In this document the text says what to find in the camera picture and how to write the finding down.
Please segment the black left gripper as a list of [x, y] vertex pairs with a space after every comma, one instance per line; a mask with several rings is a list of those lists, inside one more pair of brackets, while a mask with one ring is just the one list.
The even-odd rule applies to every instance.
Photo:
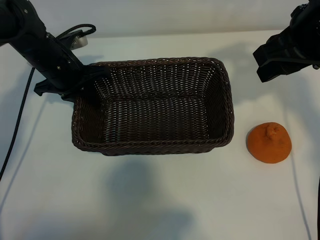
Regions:
[[[63, 101], [76, 100], [71, 89], [78, 84], [84, 65], [61, 41], [50, 33], [45, 33], [44, 37], [35, 41], [28, 49], [26, 59], [45, 77], [45, 80], [34, 87], [37, 95], [58, 94]], [[87, 65], [82, 79], [84, 83], [81, 96], [89, 103], [99, 105], [100, 97], [95, 83], [110, 78], [111, 71], [108, 67]]]

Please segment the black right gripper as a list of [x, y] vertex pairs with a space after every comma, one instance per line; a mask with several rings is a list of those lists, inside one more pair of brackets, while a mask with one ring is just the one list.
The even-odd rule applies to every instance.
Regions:
[[[290, 75], [308, 66], [320, 68], [320, 25], [310, 24], [293, 31], [289, 27], [272, 35], [253, 53], [258, 64], [257, 75], [262, 83], [280, 75]], [[305, 60], [304, 63], [285, 61], [286, 57]]]

